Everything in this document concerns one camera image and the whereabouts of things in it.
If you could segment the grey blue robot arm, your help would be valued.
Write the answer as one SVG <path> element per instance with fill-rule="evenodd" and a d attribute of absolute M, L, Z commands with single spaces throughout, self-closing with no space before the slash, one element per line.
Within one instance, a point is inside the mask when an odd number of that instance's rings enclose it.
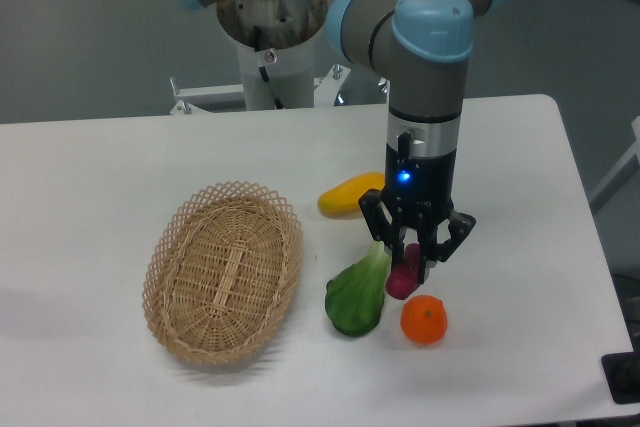
<path fill-rule="evenodd" d="M 451 190 L 476 17 L 509 0 L 180 0 L 214 6 L 236 44 L 246 107 L 309 107 L 311 41 L 324 33 L 346 62 L 389 84 L 385 183 L 359 202 L 372 237 L 404 259 L 419 243 L 417 277 L 446 261 L 474 227 Z"/>

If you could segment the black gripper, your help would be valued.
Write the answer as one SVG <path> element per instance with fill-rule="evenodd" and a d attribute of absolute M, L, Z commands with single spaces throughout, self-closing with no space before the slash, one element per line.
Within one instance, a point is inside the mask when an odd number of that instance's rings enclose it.
<path fill-rule="evenodd" d="M 383 190 L 369 189 L 359 199 L 372 238 L 384 243 L 392 264 L 404 260 L 406 227 L 418 226 L 419 283 L 437 263 L 451 257 L 476 225 L 475 217 L 453 209 L 455 160 L 452 151 L 439 157 L 410 157 L 400 165 L 398 152 L 387 145 Z M 439 242 L 438 229 L 445 220 L 449 238 Z"/>

